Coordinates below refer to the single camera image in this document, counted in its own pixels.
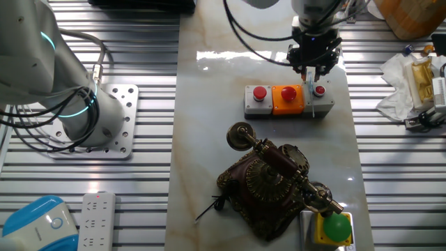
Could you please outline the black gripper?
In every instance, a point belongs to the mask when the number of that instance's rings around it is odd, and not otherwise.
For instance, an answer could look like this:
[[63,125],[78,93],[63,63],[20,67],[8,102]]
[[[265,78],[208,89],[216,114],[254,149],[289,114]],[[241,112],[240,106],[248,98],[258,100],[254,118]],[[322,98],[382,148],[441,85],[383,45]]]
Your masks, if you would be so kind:
[[297,39],[299,45],[289,45],[286,60],[297,74],[305,76],[307,63],[316,63],[320,59],[316,64],[315,81],[317,82],[321,77],[326,76],[339,61],[340,47],[328,51],[334,40],[334,33],[324,33],[319,36],[302,35]]

